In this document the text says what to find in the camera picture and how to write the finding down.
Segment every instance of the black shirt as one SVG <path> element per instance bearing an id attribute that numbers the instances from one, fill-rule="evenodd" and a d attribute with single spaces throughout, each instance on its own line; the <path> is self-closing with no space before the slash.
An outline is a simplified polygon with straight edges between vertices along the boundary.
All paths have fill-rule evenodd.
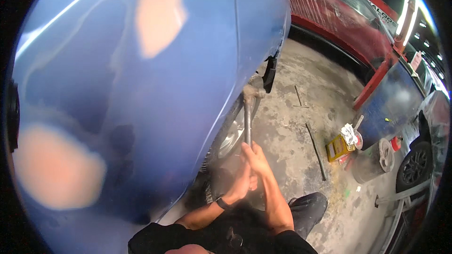
<path id="1" fill-rule="evenodd" d="M 240 249 L 237 249 L 236 243 L 231 243 L 231 232 L 242 241 Z M 216 254 L 317 254 L 309 243 L 292 230 L 271 235 L 263 212 L 246 207 L 225 211 L 200 230 L 189 230 L 179 224 L 161 226 L 151 223 L 129 241 L 129 253 L 164 254 L 188 244 L 200 245 Z"/>

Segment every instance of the stained floor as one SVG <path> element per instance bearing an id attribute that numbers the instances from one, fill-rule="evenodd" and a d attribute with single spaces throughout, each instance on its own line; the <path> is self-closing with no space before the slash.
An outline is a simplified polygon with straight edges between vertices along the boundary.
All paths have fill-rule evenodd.
<path id="1" fill-rule="evenodd" d="M 299 105 L 295 85 L 302 105 L 309 108 L 293 106 Z M 376 195 L 395 193 L 400 159 L 392 172 L 365 184 L 358 184 L 338 162 L 327 161 L 325 145 L 352 122 L 353 100 L 362 89 L 353 73 L 301 43 L 286 40 L 272 92 L 261 101 L 253 120 L 253 139 L 262 146 L 285 199 L 313 192 L 328 198 L 324 218 L 307 238 L 320 254 L 368 253 L 383 227 L 387 207 L 374 206 Z M 306 123 L 320 149 L 326 181 L 322 181 Z M 230 162 L 237 161 L 236 154 Z M 250 199 L 263 209 L 262 189 Z M 182 204 L 173 207 L 161 223 L 170 224 L 180 217 Z"/>

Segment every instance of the black watch strap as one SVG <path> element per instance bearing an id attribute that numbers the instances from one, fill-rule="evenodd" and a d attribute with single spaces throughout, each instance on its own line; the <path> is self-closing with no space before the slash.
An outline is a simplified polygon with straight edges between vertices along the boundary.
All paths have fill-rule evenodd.
<path id="1" fill-rule="evenodd" d="M 224 200 L 223 200 L 223 197 L 221 197 L 221 196 L 217 199 L 216 202 L 217 202 L 218 206 L 220 206 L 220 208 L 225 211 L 232 209 L 232 205 L 226 204 L 226 202 L 224 202 Z"/>

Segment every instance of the blurry finger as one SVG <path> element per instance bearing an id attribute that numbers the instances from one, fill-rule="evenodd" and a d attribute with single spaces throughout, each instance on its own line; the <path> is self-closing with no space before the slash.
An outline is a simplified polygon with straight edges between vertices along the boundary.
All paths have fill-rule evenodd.
<path id="1" fill-rule="evenodd" d="M 248 157 L 248 159 L 255 156 L 255 153 L 247 143 L 242 143 L 242 153 L 244 153 L 245 156 Z"/>
<path id="2" fill-rule="evenodd" d="M 262 148 L 259 146 L 259 144 L 257 144 L 256 142 L 253 141 L 253 152 L 254 154 L 258 154 L 259 152 L 262 151 Z"/>
<path id="3" fill-rule="evenodd" d="M 257 189 L 257 181 L 250 182 L 250 188 L 249 190 L 253 191 Z"/>
<path id="4" fill-rule="evenodd" d="M 240 160 L 242 161 L 242 163 L 245 163 L 246 161 L 248 161 L 248 159 L 246 158 L 246 156 L 242 153 L 240 153 L 239 155 Z"/>
<path id="5" fill-rule="evenodd" d="M 250 173 L 251 173 L 251 166 L 248 163 L 245 163 L 243 166 L 243 173 L 242 173 L 242 177 L 250 177 Z"/>
<path id="6" fill-rule="evenodd" d="M 250 182 L 252 182 L 252 181 L 257 181 L 256 174 L 250 176 Z"/>

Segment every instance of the fluorescent light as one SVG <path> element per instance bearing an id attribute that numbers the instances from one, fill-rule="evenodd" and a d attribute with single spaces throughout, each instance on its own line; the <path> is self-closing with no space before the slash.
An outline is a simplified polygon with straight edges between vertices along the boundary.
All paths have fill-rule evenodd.
<path id="1" fill-rule="evenodd" d="M 397 26 L 397 30 L 395 31 L 396 35 L 400 35 L 400 32 L 402 31 L 403 23 L 405 22 L 406 12 L 408 11 L 408 2 L 409 1 L 410 0 L 404 0 L 404 2 L 403 2 L 402 14 L 400 15 L 400 18 L 397 21 L 397 24 L 399 24 L 399 25 Z"/>
<path id="2" fill-rule="evenodd" d="M 37 33 L 34 33 L 27 41 L 17 50 L 16 52 L 16 59 L 20 57 L 20 55 L 27 49 L 30 44 L 39 36 L 42 34 L 43 31 L 45 31 L 51 24 L 53 24 L 59 17 L 61 17 L 64 13 L 67 12 L 72 6 L 74 6 L 77 2 L 80 0 L 74 0 L 71 2 L 68 6 L 66 6 L 63 10 L 60 11 L 52 20 L 50 20 L 45 26 L 43 26 Z"/>
<path id="3" fill-rule="evenodd" d="M 406 33 L 405 41 L 403 42 L 403 46 L 408 43 L 408 39 L 410 38 L 411 32 L 413 31 L 413 27 L 415 26 L 416 16 L 418 15 L 419 9 L 419 0 L 415 0 L 415 11 L 413 12 L 413 16 L 411 17 L 410 26 L 408 27 L 408 32 Z"/>

